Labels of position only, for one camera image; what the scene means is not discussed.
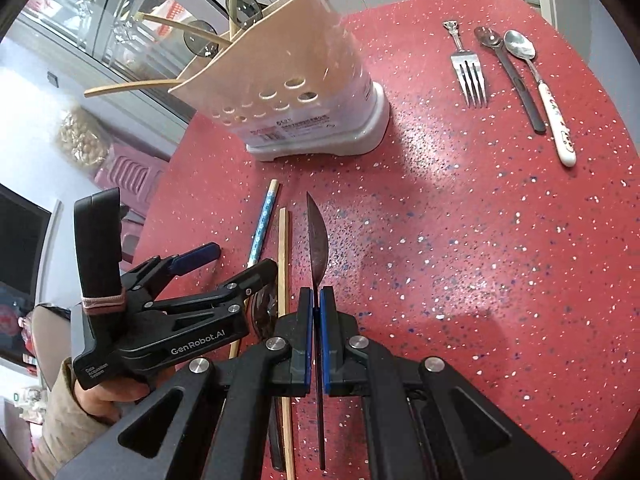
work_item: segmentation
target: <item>white utensil holder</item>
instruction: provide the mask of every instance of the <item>white utensil holder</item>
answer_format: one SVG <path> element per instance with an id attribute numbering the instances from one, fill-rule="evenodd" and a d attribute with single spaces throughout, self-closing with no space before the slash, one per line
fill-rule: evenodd
<path id="1" fill-rule="evenodd" d="M 278 0 L 169 92 L 240 137 L 258 160 L 359 155 L 382 140 L 389 103 L 327 0 Z"/>

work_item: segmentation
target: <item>wooden chopstick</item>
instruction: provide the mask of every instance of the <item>wooden chopstick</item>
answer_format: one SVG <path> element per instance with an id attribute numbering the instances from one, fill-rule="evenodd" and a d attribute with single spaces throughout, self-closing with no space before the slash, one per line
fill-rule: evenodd
<path id="1" fill-rule="evenodd" d="M 84 97 L 97 97 L 105 94 L 115 94 L 116 92 L 128 92 L 130 90 L 143 90 L 145 88 L 158 88 L 162 86 L 178 86 L 187 81 L 186 79 L 148 79 L 145 81 L 130 81 L 128 83 L 117 83 L 113 85 L 97 86 L 84 91 Z"/>
<path id="2" fill-rule="evenodd" d="M 287 278 L 289 274 L 289 212 L 280 209 L 280 230 L 278 232 L 278 317 L 287 313 L 289 290 Z M 282 436 L 284 444 L 284 462 L 287 480 L 296 479 L 296 465 L 293 460 L 293 428 L 291 420 L 291 399 L 282 397 Z"/>
<path id="3" fill-rule="evenodd" d="M 189 25 L 188 23 L 176 22 L 175 20 L 169 20 L 161 16 L 147 14 L 146 12 L 136 12 L 134 15 L 134 19 L 138 21 L 146 20 L 148 22 L 162 23 L 163 25 L 168 25 L 169 27 L 179 28 L 180 30 L 190 32 L 194 36 L 199 36 L 201 38 L 204 38 L 205 40 L 209 40 L 211 43 L 217 43 L 220 46 L 231 46 L 231 42 L 229 40 L 226 40 L 222 36 L 214 34 L 213 32 L 209 32 L 208 30 L 202 30 L 201 28 L 193 27 L 193 25 Z"/>
<path id="4" fill-rule="evenodd" d="M 238 16 L 238 4 L 236 4 L 235 0 L 229 0 L 229 9 L 227 9 L 229 11 L 229 39 L 231 41 L 233 41 L 234 36 L 238 33 L 238 26 L 236 25 L 236 22 L 234 21 L 234 18 Z"/>

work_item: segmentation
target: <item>fork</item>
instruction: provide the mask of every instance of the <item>fork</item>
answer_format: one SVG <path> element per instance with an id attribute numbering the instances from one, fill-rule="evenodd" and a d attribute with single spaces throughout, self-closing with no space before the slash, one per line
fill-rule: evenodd
<path id="1" fill-rule="evenodd" d="M 458 51 L 451 55 L 451 62 L 453 63 L 453 68 L 456 70 L 458 81 L 460 81 L 466 106 L 469 107 L 469 96 L 471 95 L 471 102 L 474 108 L 478 108 L 478 106 L 482 107 L 483 98 L 484 105 L 488 107 L 489 103 L 486 99 L 486 90 L 484 88 L 484 76 L 482 75 L 482 67 L 480 66 L 478 54 L 462 48 L 462 41 L 460 41 L 460 34 L 458 33 L 458 22 L 443 22 L 442 25 L 449 31 L 449 34 L 453 37 L 453 41 L 456 42 Z"/>

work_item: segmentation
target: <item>sleeve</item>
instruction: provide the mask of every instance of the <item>sleeve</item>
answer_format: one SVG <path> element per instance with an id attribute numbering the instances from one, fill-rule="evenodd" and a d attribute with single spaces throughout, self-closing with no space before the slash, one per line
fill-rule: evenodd
<path id="1" fill-rule="evenodd" d="M 80 408 L 73 394 L 75 382 L 67 359 L 49 396 L 42 438 L 27 464 L 37 480 L 51 480 L 65 463 L 109 429 Z"/>

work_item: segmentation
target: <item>red speckled countertop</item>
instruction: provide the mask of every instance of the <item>red speckled countertop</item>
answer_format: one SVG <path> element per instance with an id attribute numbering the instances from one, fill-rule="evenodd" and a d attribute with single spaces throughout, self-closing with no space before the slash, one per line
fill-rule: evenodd
<path id="1" fill-rule="evenodd" d="M 448 19 L 480 56 L 488 109 L 465 109 Z M 196 116 L 152 203 L 137 261 L 216 241 L 215 273 L 175 280 L 165 296 L 211 290 L 246 264 L 277 178 L 277 205 L 292 211 L 295 308 L 300 286 L 311 286 L 309 191 L 330 237 L 323 284 L 364 334 L 415 360 L 445 358 L 576 478 L 593 478 L 640 399 L 638 156 L 620 116 L 578 54 L 521 0 L 411 0 L 347 23 L 392 105 L 382 144 L 364 156 L 263 164 Z M 561 165 L 550 132 L 533 133 L 497 58 L 473 37 L 478 25 L 515 28 L 535 44 L 572 130 L 573 169 Z M 543 110 L 529 70 L 513 62 Z M 272 226 L 263 256 L 276 258 L 276 244 Z M 320 478 L 314 394 L 292 403 L 297 475 Z M 326 475 L 368 478 L 358 400 L 325 398 L 325 411 Z M 265 460 L 263 478 L 279 477 Z"/>

